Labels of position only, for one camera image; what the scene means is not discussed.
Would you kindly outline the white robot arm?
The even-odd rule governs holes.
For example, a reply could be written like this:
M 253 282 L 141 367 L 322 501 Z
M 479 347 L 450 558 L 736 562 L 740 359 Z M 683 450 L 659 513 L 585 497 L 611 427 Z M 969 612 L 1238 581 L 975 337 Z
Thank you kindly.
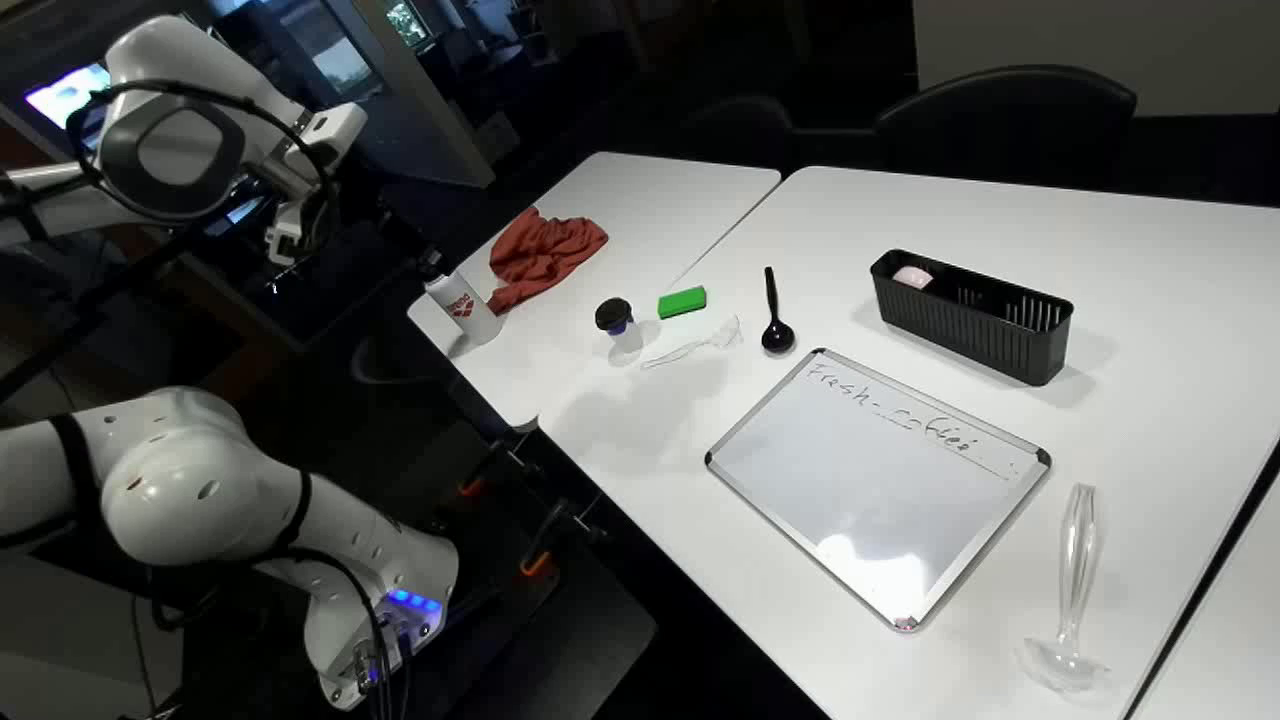
M 0 241 L 158 222 L 177 245 L 261 182 L 268 260 L 296 267 L 337 202 L 359 105 L 305 108 L 183 16 L 150 16 L 66 118 L 64 163 L 4 181 Z M 10 544 L 96 518 L 143 567 L 253 562 L 308 594 L 305 655 L 332 707 L 377 698 L 449 623 L 459 551 L 246 438 L 201 389 L 24 421 L 0 434 Z

